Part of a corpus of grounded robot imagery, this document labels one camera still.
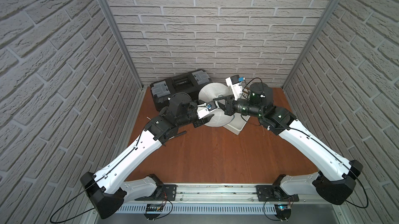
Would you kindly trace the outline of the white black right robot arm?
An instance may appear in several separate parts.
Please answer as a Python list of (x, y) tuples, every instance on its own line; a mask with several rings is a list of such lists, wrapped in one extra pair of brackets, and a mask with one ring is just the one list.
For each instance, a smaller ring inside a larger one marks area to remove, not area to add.
[(359, 161), (342, 157), (313, 135), (288, 109), (275, 106), (272, 90), (266, 84), (253, 84), (248, 97), (242, 98), (243, 78), (234, 76), (225, 81), (233, 93), (223, 97), (226, 115), (238, 113), (257, 118), (262, 127), (289, 142), (318, 168), (318, 172), (309, 175), (280, 175), (273, 184), (276, 197), (318, 195), (334, 205), (348, 202), (360, 182), (363, 165)]

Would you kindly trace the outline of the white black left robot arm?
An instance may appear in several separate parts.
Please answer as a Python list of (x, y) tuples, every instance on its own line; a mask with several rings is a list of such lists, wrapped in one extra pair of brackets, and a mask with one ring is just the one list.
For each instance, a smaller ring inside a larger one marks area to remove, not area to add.
[(173, 95), (168, 105), (117, 158), (95, 173), (85, 173), (81, 183), (99, 216), (106, 219), (131, 200), (160, 200), (164, 196), (164, 184), (154, 174), (130, 182), (126, 182), (126, 178), (151, 153), (179, 136), (180, 127), (189, 124), (199, 127), (210, 122), (214, 111), (224, 106), (221, 99), (214, 97), (198, 104), (187, 93)]

